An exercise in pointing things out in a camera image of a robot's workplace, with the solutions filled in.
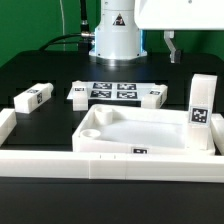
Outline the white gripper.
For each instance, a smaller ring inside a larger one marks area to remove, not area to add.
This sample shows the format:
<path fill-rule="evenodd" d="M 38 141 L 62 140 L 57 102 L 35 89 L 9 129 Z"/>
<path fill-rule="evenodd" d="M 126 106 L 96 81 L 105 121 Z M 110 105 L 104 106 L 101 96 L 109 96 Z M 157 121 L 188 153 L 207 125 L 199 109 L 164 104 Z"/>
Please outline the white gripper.
<path fill-rule="evenodd" d="M 224 30 L 224 0 L 135 0 L 134 18 L 145 30 L 165 30 L 170 61 L 181 61 L 182 51 L 168 30 Z"/>

